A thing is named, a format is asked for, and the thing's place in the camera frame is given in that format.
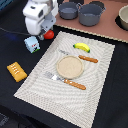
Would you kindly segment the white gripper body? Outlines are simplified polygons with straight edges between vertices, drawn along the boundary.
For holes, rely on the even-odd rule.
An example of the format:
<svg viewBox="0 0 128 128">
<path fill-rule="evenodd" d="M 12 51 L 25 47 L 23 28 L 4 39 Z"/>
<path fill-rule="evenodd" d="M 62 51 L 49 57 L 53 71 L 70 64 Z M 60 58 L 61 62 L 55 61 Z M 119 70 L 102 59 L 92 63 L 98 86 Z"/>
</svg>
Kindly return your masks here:
<svg viewBox="0 0 128 128">
<path fill-rule="evenodd" d="M 23 15 L 29 34 L 45 34 L 56 22 L 57 0 L 28 0 Z"/>
</svg>

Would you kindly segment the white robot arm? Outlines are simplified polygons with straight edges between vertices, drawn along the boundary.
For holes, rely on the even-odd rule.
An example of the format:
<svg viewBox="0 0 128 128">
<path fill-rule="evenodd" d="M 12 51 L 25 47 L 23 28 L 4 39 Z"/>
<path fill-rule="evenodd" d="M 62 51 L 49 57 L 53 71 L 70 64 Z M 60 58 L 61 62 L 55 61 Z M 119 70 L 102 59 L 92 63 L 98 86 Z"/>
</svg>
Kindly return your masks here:
<svg viewBox="0 0 128 128">
<path fill-rule="evenodd" d="M 28 33 L 31 35 L 45 34 L 55 24 L 57 14 L 57 0 L 28 0 L 23 9 Z"/>
</svg>

